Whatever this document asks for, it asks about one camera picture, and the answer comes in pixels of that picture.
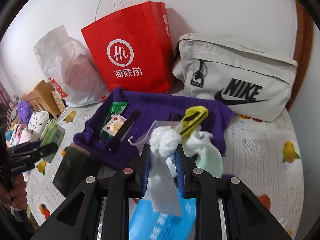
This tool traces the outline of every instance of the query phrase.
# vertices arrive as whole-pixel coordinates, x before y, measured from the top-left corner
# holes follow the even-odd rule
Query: purple plush toy
[[[28,125],[30,118],[34,112],[32,106],[27,101],[21,100],[18,103],[17,111],[19,115],[19,121],[24,123],[25,125]]]

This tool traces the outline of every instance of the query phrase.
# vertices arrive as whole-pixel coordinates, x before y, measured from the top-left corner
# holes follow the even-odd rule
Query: hi logo
[[[222,93],[223,90],[221,90],[216,93],[214,95],[214,99],[224,103],[227,106],[267,101],[267,99],[257,100],[255,98],[255,96],[260,94],[260,90],[262,88],[262,86],[233,78],[224,92]],[[241,100],[227,100],[224,99],[222,95],[229,95],[240,98]]]
[[[129,66],[133,61],[132,47],[128,42],[121,39],[109,43],[107,54],[110,61],[119,67]]]

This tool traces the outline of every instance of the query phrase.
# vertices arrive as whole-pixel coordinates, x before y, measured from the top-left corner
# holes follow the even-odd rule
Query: white circle logo
[[[119,67],[129,66],[133,61],[131,45],[121,39],[116,39],[109,43],[107,54],[110,61]]]

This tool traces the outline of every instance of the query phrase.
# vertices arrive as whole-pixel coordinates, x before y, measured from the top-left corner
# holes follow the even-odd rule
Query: finger
[[[3,186],[0,183],[0,194],[5,198],[5,199],[11,199],[10,193],[9,191],[5,188],[5,186]]]
[[[27,198],[26,197],[17,197],[12,200],[12,206],[18,209],[25,209],[27,206]]]
[[[15,185],[19,185],[19,184],[21,184],[21,183],[23,183],[23,182],[24,182],[24,177],[23,177],[22,173],[19,174],[19,175],[14,179]]]
[[[10,191],[11,197],[15,198],[24,196],[27,194],[26,187],[27,184],[25,182],[17,185],[13,190]]]

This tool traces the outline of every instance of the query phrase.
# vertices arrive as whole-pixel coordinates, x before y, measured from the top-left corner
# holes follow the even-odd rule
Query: purple cloth
[[[129,133],[118,145],[115,153],[110,152],[106,147],[112,138],[107,138],[105,144],[99,142],[100,129],[113,102],[128,102],[128,106],[121,114],[126,118],[129,118],[134,111],[141,112]],[[128,167],[134,157],[139,156],[137,148],[128,142],[130,136],[134,136],[132,141],[137,140],[148,131],[155,120],[167,121],[169,114],[172,113],[184,116],[186,109],[191,106],[205,106],[209,110],[209,116],[201,123],[201,127],[202,130],[214,134],[212,143],[224,155],[226,145],[223,132],[227,128],[234,112],[223,103],[171,96],[169,94],[129,92],[119,87],[111,92],[93,117],[85,123],[85,130],[76,134],[73,137],[73,141],[75,144],[90,151],[94,157],[101,160],[105,165],[115,170],[124,169]]]
[[[19,121],[24,123],[25,125],[28,125],[30,118],[34,112],[32,106],[27,101],[21,100],[18,103],[17,111],[19,115]]]

